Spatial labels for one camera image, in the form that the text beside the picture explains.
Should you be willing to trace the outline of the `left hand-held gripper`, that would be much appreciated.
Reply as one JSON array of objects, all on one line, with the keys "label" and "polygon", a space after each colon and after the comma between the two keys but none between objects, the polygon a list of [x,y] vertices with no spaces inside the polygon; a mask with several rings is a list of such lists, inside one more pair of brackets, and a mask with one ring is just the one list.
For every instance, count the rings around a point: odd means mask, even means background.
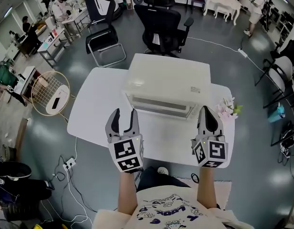
[{"label": "left hand-held gripper", "polygon": [[[119,133],[120,110],[115,109],[105,125],[108,139],[120,139]],[[131,136],[108,144],[111,158],[120,172],[134,173],[143,167],[143,136],[139,134],[139,123],[136,109],[132,109],[130,127],[123,132]]]}]

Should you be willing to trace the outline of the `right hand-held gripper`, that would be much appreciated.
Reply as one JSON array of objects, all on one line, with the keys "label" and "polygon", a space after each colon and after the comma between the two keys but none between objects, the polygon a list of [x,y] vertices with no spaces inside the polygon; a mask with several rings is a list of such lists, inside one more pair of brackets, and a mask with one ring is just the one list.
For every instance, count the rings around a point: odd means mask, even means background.
[{"label": "right hand-held gripper", "polygon": [[223,135],[223,123],[216,112],[203,106],[199,112],[198,135],[191,139],[192,154],[199,167],[219,168],[228,160],[228,143]]}]

